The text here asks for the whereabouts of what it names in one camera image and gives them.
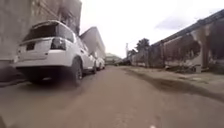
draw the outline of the street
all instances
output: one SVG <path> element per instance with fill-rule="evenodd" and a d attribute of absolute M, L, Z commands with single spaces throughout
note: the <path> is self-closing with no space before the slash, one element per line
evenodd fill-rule
<path fill-rule="evenodd" d="M 0 89 L 0 114 L 18 128 L 223 128 L 224 102 L 166 91 L 123 67 L 107 67 L 80 87 Z"/>

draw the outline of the window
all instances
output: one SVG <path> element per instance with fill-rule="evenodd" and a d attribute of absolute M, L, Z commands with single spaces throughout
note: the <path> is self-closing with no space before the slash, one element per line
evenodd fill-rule
<path fill-rule="evenodd" d="M 61 37 L 74 42 L 73 32 L 57 22 L 46 22 L 34 26 L 23 41 L 46 37 Z"/>

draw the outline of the gray wall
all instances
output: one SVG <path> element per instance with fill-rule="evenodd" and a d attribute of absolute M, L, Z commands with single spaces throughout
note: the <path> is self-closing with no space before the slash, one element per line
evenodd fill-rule
<path fill-rule="evenodd" d="M 80 13 L 79 0 L 0 0 L 0 62 L 14 58 L 22 38 L 30 26 L 38 22 L 63 19 L 78 33 Z"/>

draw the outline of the license plate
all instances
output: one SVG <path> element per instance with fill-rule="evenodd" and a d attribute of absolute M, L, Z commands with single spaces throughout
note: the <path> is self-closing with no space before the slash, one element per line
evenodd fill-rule
<path fill-rule="evenodd" d="M 34 50 L 34 47 L 35 47 L 35 43 L 27 44 L 27 46 L 26 46 L 26 50 L 27 50 L 27 51 Z"/>

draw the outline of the tree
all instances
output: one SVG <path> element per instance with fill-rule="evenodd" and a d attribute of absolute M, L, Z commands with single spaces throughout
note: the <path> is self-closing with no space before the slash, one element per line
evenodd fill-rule
<path fill-rule="evenodd" d="M 128 51 L 128 56 L 135 55 L 136 53 L 137 52 L 134 49 L 132 49 L 132 50 Z"/>
<path fill-rule="evenodd" d="M 143 38 L 143 39 L 138 41 L 136 49 L 138 51 L 140 51 L 140 50 L 145 49 L 147 47 L 149 47 L 149 40 L 146 39 L 146 38 Z"/>

